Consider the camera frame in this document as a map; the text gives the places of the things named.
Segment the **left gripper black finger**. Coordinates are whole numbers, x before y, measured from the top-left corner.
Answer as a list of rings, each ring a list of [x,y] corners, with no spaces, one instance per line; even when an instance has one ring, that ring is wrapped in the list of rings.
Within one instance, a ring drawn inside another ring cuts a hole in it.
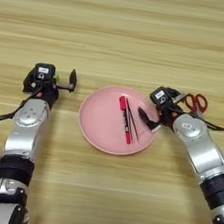
[[[32,83],[34,81],[33,74],[34,74],[34,72],[31,70],[29,72],[29,74],[27,74],[26,78],[23,81],[24,93],[30,93],[30,92],[32,93],[33,92],[33,89],[34,89],[34,87],[32,86]]]
[[[69,77],[69,91],[74,91],[76,88],[76,84],[77,84],[77,74],[76,74],[76,70],[73,69],[71,71],[70,77]]]

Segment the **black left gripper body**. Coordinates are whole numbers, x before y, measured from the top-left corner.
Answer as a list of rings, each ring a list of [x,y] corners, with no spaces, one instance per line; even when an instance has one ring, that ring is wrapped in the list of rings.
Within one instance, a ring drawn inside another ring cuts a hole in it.
[[[59,98],[59,92],[61,90],[67,90],[69,92],[73,92],[75,89],[74,84],[60,84],[60,83],[49,83],[43,84],[38,91],[31,96],[32,99],[44,100],[48,103],[49,107],[53,107]]]

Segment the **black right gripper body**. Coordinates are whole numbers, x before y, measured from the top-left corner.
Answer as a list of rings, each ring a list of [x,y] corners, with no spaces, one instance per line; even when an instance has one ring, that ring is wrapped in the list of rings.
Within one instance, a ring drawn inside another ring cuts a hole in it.
[[[160,88],[156,90],[154,100],[156,102],[155,106],[159,114],[159,119],[158,122],[156,122],[157,126],[152,130],[153,132],[159,130],[163,125],[165,127],[172,128],[174,120],[184,113],[179,106],[179,102],[182,102],[185,97],[181,98],[180,96],[170,96],[169,91],[170,90],[168,89]]]

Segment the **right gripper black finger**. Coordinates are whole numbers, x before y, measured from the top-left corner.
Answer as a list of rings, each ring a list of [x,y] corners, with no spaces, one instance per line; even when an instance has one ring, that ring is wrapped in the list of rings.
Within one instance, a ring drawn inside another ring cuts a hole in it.
[[[138,111],[138,114],[140,116],[140,119],[143,121],[143,123],[145,125],[147,125],[147,127],[150,130],[153,130],[157,126],[156,122],[149,119],[149,116],[146,114],[146,112],[143,110],[143,108],[139,107],[137,111]]]
[[[169,91],[170,96],[174,96],[174,97],[180,96],[181,98],[184,98],[186,96],[184,92],[175,90],[174,88],[170,88],[169,90],[170,90]]]

